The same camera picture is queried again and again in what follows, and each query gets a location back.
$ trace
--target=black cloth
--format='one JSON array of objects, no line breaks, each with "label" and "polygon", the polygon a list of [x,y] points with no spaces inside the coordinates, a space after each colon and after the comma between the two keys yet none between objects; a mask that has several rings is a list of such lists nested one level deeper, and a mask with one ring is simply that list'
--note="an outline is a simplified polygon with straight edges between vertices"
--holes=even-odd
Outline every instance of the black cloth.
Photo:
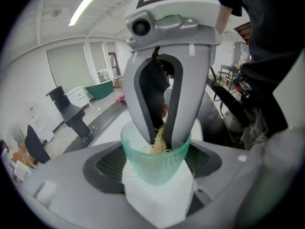
[{"label": "black cloth", "polygon": [[270,134],[287,123],[272,92],[284,79],[305,45],[303,0],[219,0],[241,16],[242,7],[252,25],[249,51],[252,60],[241,72],[257,94]]}]

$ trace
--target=ceiling light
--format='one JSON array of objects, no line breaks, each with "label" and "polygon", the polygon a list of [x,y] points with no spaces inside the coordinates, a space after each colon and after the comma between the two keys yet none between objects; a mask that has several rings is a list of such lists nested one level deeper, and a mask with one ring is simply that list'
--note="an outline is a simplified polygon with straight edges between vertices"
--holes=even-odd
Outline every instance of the ceiling light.
[{"label": "ceiling light", "polygon": [[80,5],[78,6],[77,10],[73,14],[68,26],[75,25],[78,18],[81,16],[81,14],[84,12],[84,10],[88,7],[88,5],[92,2],[92,0],[83,0]]}]

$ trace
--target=black grate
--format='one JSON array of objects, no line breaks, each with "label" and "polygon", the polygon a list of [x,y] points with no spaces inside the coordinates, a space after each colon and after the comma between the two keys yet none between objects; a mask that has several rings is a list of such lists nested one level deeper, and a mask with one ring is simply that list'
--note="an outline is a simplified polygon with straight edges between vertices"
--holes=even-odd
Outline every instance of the black grate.
[{"label": "black grate", "polygon": [[[208,155],[201,152],[199,149],[190,146],[185,161],[193,174],[198,167],[204,165],[208,161]],[[120,146],[97,161],[95,167],[104,176],[116,181],[121,181],[125,163],[126,155],[123,147]]]},{"label": "black grate", "polygon": [[120,146],[96,162],[95,167],[104,176],[116,181],[122,180],[122,172],[126,163],[126,155]]},{"label": "black grate", "polygon": [[200,151],[199,149],[197,149],[193,146],[190,146],[184,159],[185,159],[187,166],[189,167],[191,173],[193,175],[195,175],[194,174],[195,170],[198,167],[201,167],[205,163],[207,163],[209,160],[209,156],[206,153]]}]

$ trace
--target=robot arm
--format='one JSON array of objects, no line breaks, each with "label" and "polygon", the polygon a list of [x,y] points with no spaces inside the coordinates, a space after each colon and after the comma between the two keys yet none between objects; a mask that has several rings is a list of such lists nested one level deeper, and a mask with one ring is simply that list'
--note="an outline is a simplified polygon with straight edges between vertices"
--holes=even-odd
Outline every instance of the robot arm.
[{"label": "robot arm", "polygon": [[132,55],[124,74],[124,93],[132,119],[154,143],[162,124],[164,91],[174,84],[164,130],[168,148],[188,138],[203,97],[215,47],[218,0],[133,0],[126,12]]}]

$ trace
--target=cardboard box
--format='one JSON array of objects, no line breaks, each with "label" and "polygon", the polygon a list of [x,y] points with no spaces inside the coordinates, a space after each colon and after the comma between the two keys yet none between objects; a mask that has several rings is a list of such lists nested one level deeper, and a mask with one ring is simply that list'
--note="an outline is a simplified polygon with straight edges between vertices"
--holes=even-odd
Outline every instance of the cardboard box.
[{"label": "cardboard box", "polygon": [[123,79],[123,77],[118,76],[113,79],[113,84],[115,88],[121,88],[120,79]]},{"label": "cardboard box", "polygon": [[119,79],[119,83],[120,83],[121,88],[123,89],[123,78]]}]

